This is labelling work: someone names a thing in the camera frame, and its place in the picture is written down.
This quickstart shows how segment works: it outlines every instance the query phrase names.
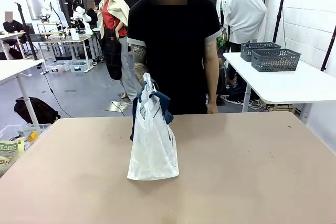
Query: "black backpack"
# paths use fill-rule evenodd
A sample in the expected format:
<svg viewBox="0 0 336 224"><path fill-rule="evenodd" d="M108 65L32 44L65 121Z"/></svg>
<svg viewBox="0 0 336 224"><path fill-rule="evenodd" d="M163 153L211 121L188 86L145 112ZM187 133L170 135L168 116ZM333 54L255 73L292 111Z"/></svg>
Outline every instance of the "black backpack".
<svg viewBox="0 0 336 224"><path fill-rule="evenodd" d="M51 123L53 124L57 119L60 119L60 115L57 111L55 111L52 107L50 107L47 103L44 101L35 98L35 97L29 97L30 102L33 106L33 109L35 111L37 121L40 124L45 123ZM19 116L22 117L27 123L32 124L32 119L30 118L30 115L28 113L28 109L26 106L25 101L23 100L23 97L20 97L16 99L16 104L14 106L14 111L19 114Z"/></svg>

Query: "white plastic bag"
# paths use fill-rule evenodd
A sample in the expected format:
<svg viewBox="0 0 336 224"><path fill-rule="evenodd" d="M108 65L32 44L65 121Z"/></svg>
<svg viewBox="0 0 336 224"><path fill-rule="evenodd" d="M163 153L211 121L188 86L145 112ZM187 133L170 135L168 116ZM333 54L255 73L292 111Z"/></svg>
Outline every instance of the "white plastic bag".
<svg viewBox="0 0 336 224"><path fill-rule="evenodd" d="M144 74L144 81L146 84L136 111L133 108L133 146L127 178L159 180L176 177L179 174L176 141L165 119L169 98L157 92L148 73Z"/></svg>

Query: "hand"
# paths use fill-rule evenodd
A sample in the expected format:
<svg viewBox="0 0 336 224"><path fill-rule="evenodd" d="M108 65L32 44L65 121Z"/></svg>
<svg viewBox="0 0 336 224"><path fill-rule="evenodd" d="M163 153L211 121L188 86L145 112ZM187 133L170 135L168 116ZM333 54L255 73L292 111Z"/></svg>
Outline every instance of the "hand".
<svg viewBox="0 0 336 224"><path fill-rule="evenodd" d="M208 104L208 114L218 114L218 108L216 103Z"/></svg>
<svg viewBox="0 0 336 224"><path fill-rule="evenodd" d="M120 37L119 37L119 31L115 31L115 36L117 37L117 40L120 42Z"/></svg>

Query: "person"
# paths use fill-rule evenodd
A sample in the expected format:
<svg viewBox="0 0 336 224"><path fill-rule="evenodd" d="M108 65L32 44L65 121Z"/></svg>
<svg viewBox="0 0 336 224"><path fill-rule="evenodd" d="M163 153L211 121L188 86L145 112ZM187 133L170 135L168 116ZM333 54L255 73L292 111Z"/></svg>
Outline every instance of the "person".
<svg viewBox="0 0 336 224"><path fill-rule="evenodd" d="M101 0L98 9L98 22L100 28L101 38L105 36L106 46L103 49L105 62L107 65L113 65L111 56L106 54L113 54L115 47L118 45L113 41L114 38L121 44L121 79L120 84L124 87L125 93L121 98L129 98L131 101L137 96L137 91L132 80L131 70L128 62L128 43L127 30L128 25L129 6L124 0Z"/></svg>
<svg viewBox="0 0 336 224"><path fill-rule="evenodd" d="M224 27L230 27L231 52L240 52L242 43L257 39L266 10L262 0L228 0ZM233 85L235 73L235 69L229 65L228 78Z"/></svg>
<svg viewBox="0 0 336 224"><path fill-rule="evenodd" d="M19 33L24 33L23 25L14 19L4 22L3 26L5 31L10 34L14 33L15 31ZM18 35L18 38L21 44L26 43L26 36L24 34ZM4 42L9 44L9 46L15 45L17 49L19 49L19 43L17 42L16 39L4 39Z"/></svg>
<svg viewBox="0 0 336 224"><path fill-rule="evenodd" d="M143 85L148 72L171 99L172 114L218 113L220 30L211 0L140 0L130 10L128 36L137 80Z"/></svg>

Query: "beige jacket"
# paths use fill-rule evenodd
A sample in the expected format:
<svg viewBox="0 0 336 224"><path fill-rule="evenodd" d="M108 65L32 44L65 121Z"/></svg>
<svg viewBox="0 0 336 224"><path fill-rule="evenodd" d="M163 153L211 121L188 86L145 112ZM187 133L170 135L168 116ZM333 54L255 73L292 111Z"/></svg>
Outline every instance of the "beige jacket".
<svg viewBox="0 0 336 224"><path fill-rule="evenodd" d="M106 1L107 0L100 1L99 9L97 12L101 37L104 37L104 22L103 22L102 11L103 11ZM124 0L110 0L107 9L111 15L113 15L114 17L119 19L121 22L123 22L125 26L128 25L128 13L130 11L130 8Z"/></svg>

